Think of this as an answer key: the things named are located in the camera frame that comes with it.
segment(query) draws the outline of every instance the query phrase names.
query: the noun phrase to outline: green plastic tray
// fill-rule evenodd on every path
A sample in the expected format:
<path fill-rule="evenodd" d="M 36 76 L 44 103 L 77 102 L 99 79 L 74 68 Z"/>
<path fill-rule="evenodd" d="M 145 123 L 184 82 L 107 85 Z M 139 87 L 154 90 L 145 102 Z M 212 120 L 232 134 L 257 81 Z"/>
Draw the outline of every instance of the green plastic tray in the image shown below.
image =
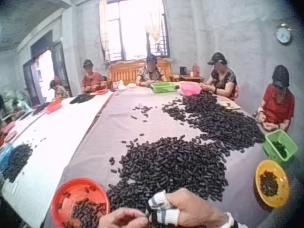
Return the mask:
<path fill-rule="evenodd" d="M 156 82 L 151 85 L 155 93 L 167 93 L 175 91 L 175 84 L 173 82 Z"/>
<path fill-rule="evenodd" d="M 294 141 L 286 134 L 285 131 L 279 129 L 265 135 L 265 143 L 263 148 L 271 160 L 274 160 L 281 166 L 285 166 L 288 161 L 298 152 L 298 147 Z M 283 158 L 272 142 L 280 142 L 285 146 L 286 157 Z"/>

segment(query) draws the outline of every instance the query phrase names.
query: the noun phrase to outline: doorway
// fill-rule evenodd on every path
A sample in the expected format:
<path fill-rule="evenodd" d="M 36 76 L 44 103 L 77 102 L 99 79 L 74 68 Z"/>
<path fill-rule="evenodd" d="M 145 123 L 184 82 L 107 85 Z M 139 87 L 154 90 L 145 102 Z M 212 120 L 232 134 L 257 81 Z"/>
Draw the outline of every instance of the doorway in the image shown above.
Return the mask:
<path fill-rule="evenodd" d="M 32 106 L 50 102 L 54 98 L 54 90 L 49 90 L 49 83 L 53 79 L 72 96 L 61 42 L 24 64 L 23 73 Z"/>

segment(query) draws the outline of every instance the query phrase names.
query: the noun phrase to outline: wall clock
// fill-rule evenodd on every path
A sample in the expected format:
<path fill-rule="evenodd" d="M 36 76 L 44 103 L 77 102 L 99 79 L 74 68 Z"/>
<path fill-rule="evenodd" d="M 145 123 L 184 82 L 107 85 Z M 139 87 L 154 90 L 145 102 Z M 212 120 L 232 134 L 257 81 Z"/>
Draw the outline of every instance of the wall clock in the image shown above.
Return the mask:
<path fill-rule="evenodd" d="M 292 40 L 291 29 L 286 23 L 276 27 L 276 38 L 281 44 L 289 44 Z"/>

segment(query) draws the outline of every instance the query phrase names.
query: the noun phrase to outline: clock face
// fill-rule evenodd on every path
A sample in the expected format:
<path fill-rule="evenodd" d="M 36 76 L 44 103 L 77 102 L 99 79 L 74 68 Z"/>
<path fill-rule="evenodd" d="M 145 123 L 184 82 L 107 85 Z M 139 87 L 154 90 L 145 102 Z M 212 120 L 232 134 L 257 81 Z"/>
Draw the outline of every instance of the clock face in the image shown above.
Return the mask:
<path fill-rule="evenodd" d="M 282 44 L 287 44 L 291 40 L 291 33 L 287 28 L 279 28 L 276 32 L 276 38 Z"/>

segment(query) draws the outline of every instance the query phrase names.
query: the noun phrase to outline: yellow bowl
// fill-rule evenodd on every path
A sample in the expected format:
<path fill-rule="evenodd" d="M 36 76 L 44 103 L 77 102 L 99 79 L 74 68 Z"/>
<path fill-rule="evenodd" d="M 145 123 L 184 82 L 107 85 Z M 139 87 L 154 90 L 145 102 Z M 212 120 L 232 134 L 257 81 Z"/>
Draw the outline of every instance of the yellow bowl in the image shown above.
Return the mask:
<path fill-rule="evenodd" d="M 278 184 L 277 195 L 274 196 L 266 196 L 261 191 L 261 178 L 260 175 L 265 171 L 273 172 L 273 174 L 277 177 L 276 181 Z M 265 204 L 278 208 L 285 205 L 289 197 L 289 183 L 286 173 L 281 168 L 281 166 L 272 161 L 272 160 L 263 160 L 256 169 L 256 188 L 258 194 Z"/>

